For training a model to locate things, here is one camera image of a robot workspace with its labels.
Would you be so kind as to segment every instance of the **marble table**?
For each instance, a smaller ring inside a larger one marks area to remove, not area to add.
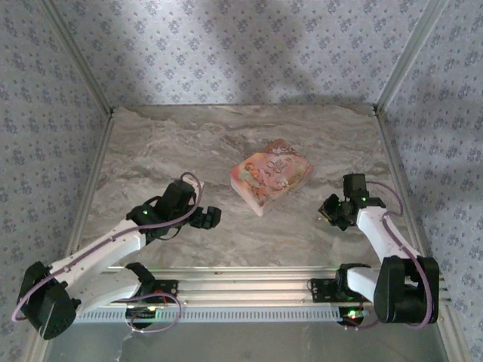
[[[205,182],[201,206],[223,211],[218,227],[185,226],[120,262],[145,266],[336,266],[378,259],[357,229],[345,232],[317,209],[342,177],[365,173],[392,186],[374,116],[338,106],[143,106],[116,109],[82,245],[100,237],[135,205],[162,195],[183,171]],[[258,217],[230,186],[229,171],[267,142],[284,138],[314,165],[315,176]],[[389,209],[392,196],[369,186]],[[395,224],[407,238],[404,220]]]

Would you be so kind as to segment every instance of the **book cover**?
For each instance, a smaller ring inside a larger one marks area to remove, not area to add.
[[[302,155],[278,139],[234,167],[230,177],[234,190],[262,216],[283,195],[304,184],[312,171]]]

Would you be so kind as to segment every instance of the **illustrated cover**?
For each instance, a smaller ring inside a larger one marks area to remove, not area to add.
[[[262,216],[275,201],[302,186],[312,171],[302,155],[278,139],[234,167],[230,176],[234,190]]]

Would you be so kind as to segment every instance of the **patterned wallpaper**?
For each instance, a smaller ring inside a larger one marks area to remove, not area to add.
[[[0,361],[15,362],[23,273],[65,252],[106,116],[34,1],[0,3],[0,63]]]
[[[58,0],[114,106],[375,103],[425,0]]]
[[[483,360],[483,1],[451,1],[389,105],[412,204]]]

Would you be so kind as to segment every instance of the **purple cable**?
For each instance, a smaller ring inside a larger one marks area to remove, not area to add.
[[[164,332],[165,330],[169,330],[170,328],[176,326],[178,324],[178,322],[180,321],[180,319],[181,319],[181,311],[182,311],[182,309],[181,309],[181,302],[180,302],[180,300],[176,296],[173,296],[173,295],[168,294],[168,293],[159,292],[159,293],[146,294],[145,296],[133,296],[132,298],[120,299],[120,300],[118,300],[116,302],[136,302],[137,300],[146,299],[146,298],[152,298],[154,296],[165,296],[165,297],[168,297],[169,299],[173,300],[176,303],[177,307],[178,307],[178,313],[177,313],[176,318],[167,327],[159,328],[157,330],[140,330],[139,328],[136,328],[133,325],[134,319],[136,317],[136,315],[133,315],[133,317],[129,321],[129,327],[134,332],[139,332],[139,333],[157,333],[157,332]]]
[[[144,229],[165,228],[166,226],[171,226],[173,224],[176,224],[176,223],[178,223],[180,221],[183,221],[183,220],[189,218],[196,211],[196,208],[199,206],[199,203],[200,203],[200,201],[202,199],[203,190],[202,190],[202,184],[200,183],[198,177],[196,177],[194,173],[185,172],[185,173],[183,173],[181,175],[180,178],[183,179],[185,176],[191,176],[196,181],[196,186],[198,187],[198,197],[196,198],[195,204],[193,205],[193,207],[192,207],[192,209],[190,211],[188,211],[185,215],[180,216],[177,219],[174,219],[174,220],[171,220],[171,221],[161,222],[159,224],[134,226],[132,228],[122,230],[122,231],[114,234],[113,236],[107,238],[106,240],[100,242],[95,247],[92,247],[91,249],[86,250],[83,254],[81,254],[80,256],[78,256],[77,258],[75,258],[73,261],[71,261],[69,264],[67,264],[66,266],[64,266],[62,269],[59,269],[59,270],[55,271],[54,273],[50,274],[45,279],[42,279],[41,281],[39,281],[32,288],[30,288],[30,290],[25,294],[25,296],[23,296],[19,300],[17,306],[14,309],[14,312],[12,313],[11,320],[13,322],[15,322],[15,323],[16,322],[20,322],[20,321],[24,321],[25,318],[18,318],[17,315],[18,315],[19,311],[21,310],[21,308],[23,307],[23,305],[29,300],[29,298],[32,296],[33,293],[35,293],[40,287],[46,285],[46,283],[48,283],[49,281],[51,281],[52,279],[54,279],[56,276],[64,273],[65,270],[69,270],[75,264],[77,264],[78,262],[80,262],[81,260],[83,260],[85,257],[91,255],[93,252],[99,250],[101,247],[103,247],[104,245],[108,244],[109,242],[115,240],[116,238],[121,237],[122,235],[126,235],[126,234],[128,234],[130,232],[137,232],[139,230],[144,230]]]
[[[391,191],[391,193],[398,200],[399,210],[400,210],[399,213],[395,213],[395,212],[392,212],[392,211],[386,211],[383,214],[382,222],[383,222],[383,226],[384,226],[386,232],[389,234],[389,236],[391,237],[391,239],[394,240],[394,242],[401,248],[402,251],[404,251],[406,253],[406,255],[409,256],[409,259],[411,259],[411,261],[414,263],[414,266],[416,267],[416,270],[417,270],[417,272],[419,273],[419,275],[421,277],[421,281],[423,282],[424,291],[426,293],[426,314],[424,316],[423,321],[420,324],[416,324],[416,325],[408,324],[408,326],[410,328],[413,328],[415,330],[420,330],[420,329],[424,328],[429,323],[429,320],[431,319],[431,312],[432,312],[432,294],[431,294],[431,289],[429,288],[429,281],[428,281],[427,276],[424,274],[423,267],[417,261],[417,258],[413,255],[413,253],[411,251],[409,251],[408,248],[406,248],[405,245],[403,245],[402,242],[400,242],[400,240],[398,239],[398,237],[395,236],[394,232],[392,232],[392,230],[389,227],[389,225],[387,225],[387,220],[385,219],[386,216],[389,216],[389,215],[402,216],[402,213],[403,213],[402,201],[401,201],[400,197],[398,196],[397,192],[394,191],[393,189],[391,189],[388,185],[385,185],[383,183],[379,183],[378,181],[367,181],[367,183],[371,183],[371,184],[374,184],[374,185],[379,185],[379,186],[384,187],[385,189],[388,189],[389,191]]]

